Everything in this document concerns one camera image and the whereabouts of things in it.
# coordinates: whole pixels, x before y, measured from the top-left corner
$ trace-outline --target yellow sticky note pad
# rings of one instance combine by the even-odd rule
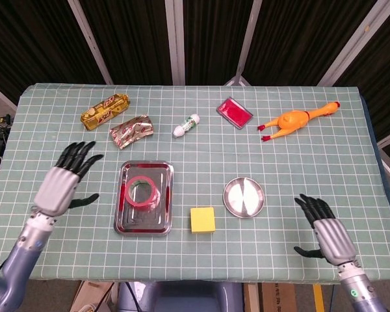
[[[190,228],[193,233],[215,232],[214,207],[191,208]]]

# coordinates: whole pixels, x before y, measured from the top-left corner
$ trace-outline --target table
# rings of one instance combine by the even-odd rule
[[[129,109],[86,131],[80,114],[122,92],[129,94]],[[229,96],[254,114],[244,129],[216,113]],[[259,124],[329,101],[341,102],[334,115],[312,120],[289,136],[260,141]],[[172,138],[173,128],[195,112],[200,124]],[[108,130],[140,114],[150,116],[155,134],[119,150]],[[96,140],[93,153],[105,158],[83,179],[76,197],[98,192],[100,198],[59,218],[32,278],[331,283],[336,281],[331,265],[293,250],[317,247],[293,201],[303,192],[331,205],[369,277],[390,279],[390,204],[357,88],[31,86],[20,98],[0,169],[0,263],[46,172],[70,142],[82,140]],[[175,169],[173,225],[166,237],[126,238],[113,230],[120,166],[142,159],[168,161]],[[223,206],[224,186],[239,176],[253,178],[265,192],[265,208],[255,218],[235,218]],[[210,205],[215,233],[193,235],[190,208]]]

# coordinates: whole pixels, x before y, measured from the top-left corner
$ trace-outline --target red tape roll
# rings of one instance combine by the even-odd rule
[[[149,198],[141,203],[138,203],[131,198],[133,189],[139,184],[148,184],[151,189]],[[127,203],[129,203],[129,205],[141,211],[150,211],[156,208],[156,206],[159,204],[161,200],[161,196],[160,196],[161,194],[157,189],[153,180],[144,175],[138,175],[136,177],[131,178],[125,185],[124,195],[125,195],[125,200],[127,201]]]

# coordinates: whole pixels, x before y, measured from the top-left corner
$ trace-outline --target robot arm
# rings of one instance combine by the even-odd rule
[[[318,250],[294,250],[309,258],[325,258],[339,271],[339,280],[356,312],[386,312],[386,308],[377,297],[374,287],[356,261],[356,249],[352,244],[344,225],[335,218],[328,204],[320,199],[300,195],[294,200],[303,212],[320,246]]]
[[[98,194],[83,200],[73,200],[75,189],[90,167],[102,155],[95,155],[84,162],[86,154],[95,145],[90,142],[73,143],[50,169],[34,198],[36,210],[26,221],[9,257],[3,263],[0,277],[0,312],[13,312],[22,303],[27,280],[55,226],[56,217],[68,208],[94,202]]]

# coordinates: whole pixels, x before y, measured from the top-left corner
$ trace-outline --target chicken toy leg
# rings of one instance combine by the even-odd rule
[[[286,112],[280,115],[278,118],[273,119],[271,122],[265,123],[257,127],[258,130],[264,130],[267,127],[273,125],[278,125],[280,130],[273,135],[264,135],[261,140],[266,142],[272,138],[282,137],[283,135],[289,135],[293,131],[296,131],[299,128],[304,127],[308,121],[318,116],[326,116],[335,113],[340,104],[339,102],[330,102],[320,109],[311,110],[307,112],[305,110],[292,110],[291,112]]]

